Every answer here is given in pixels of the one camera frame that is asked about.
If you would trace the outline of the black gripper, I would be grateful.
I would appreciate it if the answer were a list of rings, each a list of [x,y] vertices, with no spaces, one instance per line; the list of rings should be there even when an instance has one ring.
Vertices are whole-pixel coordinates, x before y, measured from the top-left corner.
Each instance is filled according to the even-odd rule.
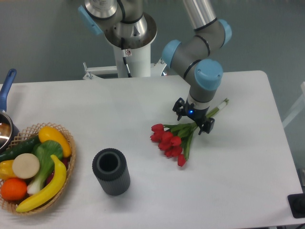
[[[212,131],[215,123],[214,118],[207,116],[205,117],[209,107],[210,102],[202,103],[194,100],[193,98],[187,98],[185,103],[183,98],[179,98],[173,106],[173,112],[176,113],[178,121],[180,121],[180,119],[186,115],[192,120],[196,120],[195,123],[200,129],[198,135],[200,135],[202,132],[209,134]]]

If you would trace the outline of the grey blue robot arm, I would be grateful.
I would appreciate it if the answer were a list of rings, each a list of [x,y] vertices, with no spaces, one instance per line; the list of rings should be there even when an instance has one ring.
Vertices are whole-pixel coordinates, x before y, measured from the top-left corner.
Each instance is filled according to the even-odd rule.
[[[189,85],[186,100],[173,106],[178,117],[187,116],[201,132],[209,133],[214,119],[207,116],[223,75],[221,65],[209,59],[231,39],[230,25],[217,18],[208,0],[185,0],[194,36],[186,43],[170,41],[161,60]],[[113,47],[120,78],[152,76],[151,43],[157,35],[154,19],[143,11],[141,0],[86,0],[78,8],[88,29],[103,34]]]

